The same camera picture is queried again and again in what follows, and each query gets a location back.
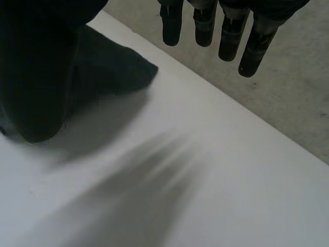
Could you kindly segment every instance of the white surface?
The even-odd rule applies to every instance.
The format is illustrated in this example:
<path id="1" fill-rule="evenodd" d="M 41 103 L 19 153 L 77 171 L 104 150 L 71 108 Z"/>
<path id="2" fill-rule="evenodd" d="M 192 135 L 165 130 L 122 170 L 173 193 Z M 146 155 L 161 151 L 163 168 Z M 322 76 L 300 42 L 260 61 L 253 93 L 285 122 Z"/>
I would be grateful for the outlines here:
<path id="1" fill-rule="evenodd" d="M 1 246 L 328 245 L 325 163 L 104 12 L 90 25 L 159 74 L 47 144 L 0 139 Z"/>

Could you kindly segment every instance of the gray floor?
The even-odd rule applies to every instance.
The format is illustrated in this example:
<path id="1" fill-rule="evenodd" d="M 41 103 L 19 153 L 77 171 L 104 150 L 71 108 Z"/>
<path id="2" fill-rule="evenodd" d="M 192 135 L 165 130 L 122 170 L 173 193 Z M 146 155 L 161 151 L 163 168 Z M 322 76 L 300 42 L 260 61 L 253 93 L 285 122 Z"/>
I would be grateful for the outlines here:
<path id="1" fill-rule="evenodd" d="M 220 90 L 329 164 L 329 5 L 312 0 L 283 25 L 251 78 L 237 73 L 252 15 L 236 59 L 217 56 L 223 14 L 217 10 L 214 39 L 202 48 L 194 41 L 193 8 L 184 5 L 180 42 L 162 42 L 157 0 L 110 0 L 105 7 L 120 22 L 195 71 Z"/>

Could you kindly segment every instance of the white board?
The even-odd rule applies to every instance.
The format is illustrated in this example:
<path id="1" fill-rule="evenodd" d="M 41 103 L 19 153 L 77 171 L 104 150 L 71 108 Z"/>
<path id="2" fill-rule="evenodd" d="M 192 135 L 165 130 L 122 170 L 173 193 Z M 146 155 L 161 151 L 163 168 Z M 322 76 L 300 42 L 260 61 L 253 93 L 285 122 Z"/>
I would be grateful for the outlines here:
<path id="1" fill-rule="evenodd" d="M 48 143 L 0 137 L 1 246 L 328 246 L 325 163 L 106 13 L 90 25 L 159 74 Z"/>

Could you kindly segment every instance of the dark cloth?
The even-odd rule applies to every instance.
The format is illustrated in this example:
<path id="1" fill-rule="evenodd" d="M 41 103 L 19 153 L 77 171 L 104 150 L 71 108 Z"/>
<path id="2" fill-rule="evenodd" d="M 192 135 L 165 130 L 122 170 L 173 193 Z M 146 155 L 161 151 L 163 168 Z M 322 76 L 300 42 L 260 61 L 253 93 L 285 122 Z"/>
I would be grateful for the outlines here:
<path id="1" fill-rule="evenodd" d="M 0 2 L 0 104 L 27 141 L 55 135 L 73 98 L 79 104 L 97 96 L 101 87 L 94 80 L 107 93 L 120 93 L 146 86 L 155 76 L 157 67 L 140 55 L 84 26 L 106 2 Z"/>
<path id="2" fill-rule="evenodd" d="M 304 7 L 309 0 L 219 0 L 220 5 L 229 8 L 250 8 L 274 21 L 289 19 L 297 10 Z"/>

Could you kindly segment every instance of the black robotic finger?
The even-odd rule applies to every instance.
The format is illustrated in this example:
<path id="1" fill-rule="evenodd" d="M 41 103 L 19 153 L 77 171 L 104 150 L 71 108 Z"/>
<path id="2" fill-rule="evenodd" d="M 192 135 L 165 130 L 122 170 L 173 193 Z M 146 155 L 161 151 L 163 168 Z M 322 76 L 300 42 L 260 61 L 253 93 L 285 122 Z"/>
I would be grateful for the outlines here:
<path id="1" fill-rule="evenodd" d="M 211 44 L 215 26 L 217 0 L 188 0 L 194 7 L 195 40 L 198 45 Z"/>
<path id="2" fill-rule="evenodd" d="M 256 73 L 278 28 L 286 22 L 270 20 L 256 13 L 253 17 L 251 33 L 239 65 L 239 74 L 244 77 Z"/>
<path id="3" fill-rule="evenodd" d="M 226 6 L 222 6 L 222 9 L 225 16 L 218 56 L 220 59 L 230 62 L 235 58 L 239 48 L 250 9 L 233 9 Z"/>
<path id="4" fill-rule="evenodd" d="M 162 39 L 166 45 L 178 44 L 181 30 L 181 12 L 184 0 L 159 0 L 161 3 Z"/>

